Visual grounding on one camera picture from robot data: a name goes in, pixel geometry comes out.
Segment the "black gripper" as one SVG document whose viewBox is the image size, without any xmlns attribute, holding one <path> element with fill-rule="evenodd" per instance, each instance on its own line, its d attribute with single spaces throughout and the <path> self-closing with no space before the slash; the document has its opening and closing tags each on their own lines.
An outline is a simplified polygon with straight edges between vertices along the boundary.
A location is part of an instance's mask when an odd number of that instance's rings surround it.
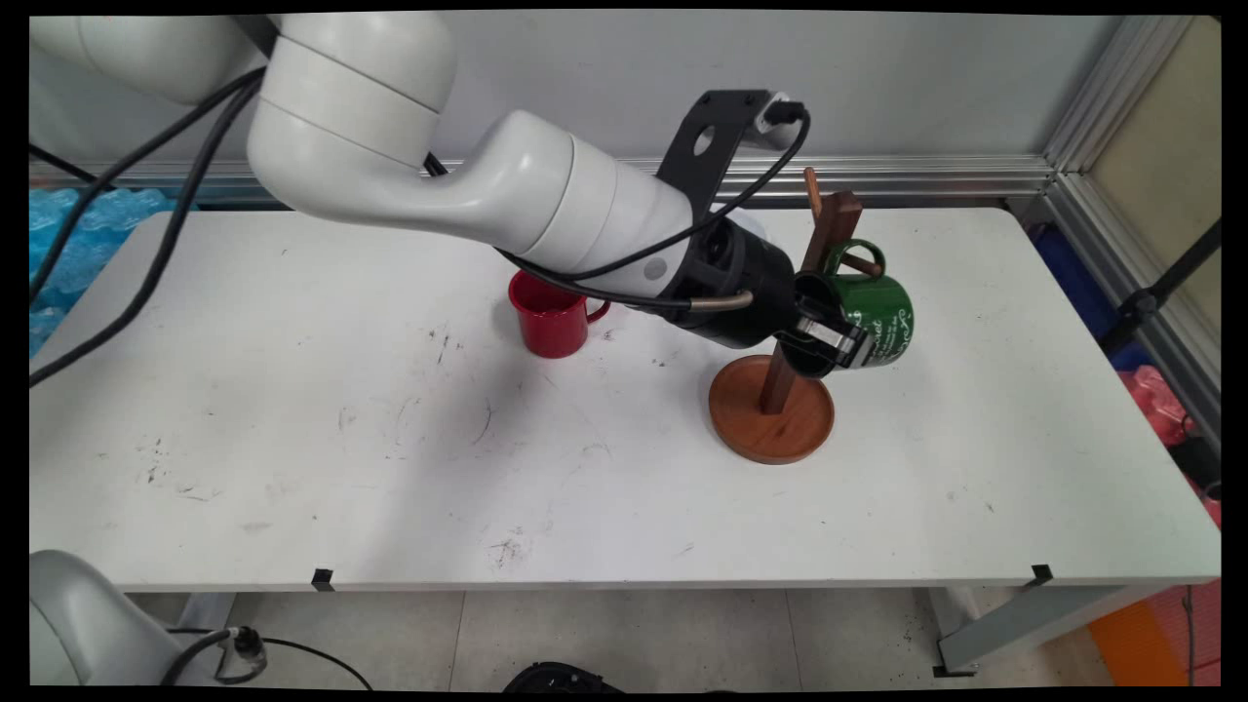
<svg viewBox="0 0 1248 702">
<path fill-rule="evenodd" d="M 827 277 L 795 277 L 792 260 L 723 219 L 689 239 L 676 271 L 678 299 L 728 299 L 749 294 L 739 309 L 689 309 L 676 326 L 729 349 L 750 349 L 780 332 L 782 356 L 794 371 L 864 368 L 869 330 L 851 324 Z"/>
</svg>

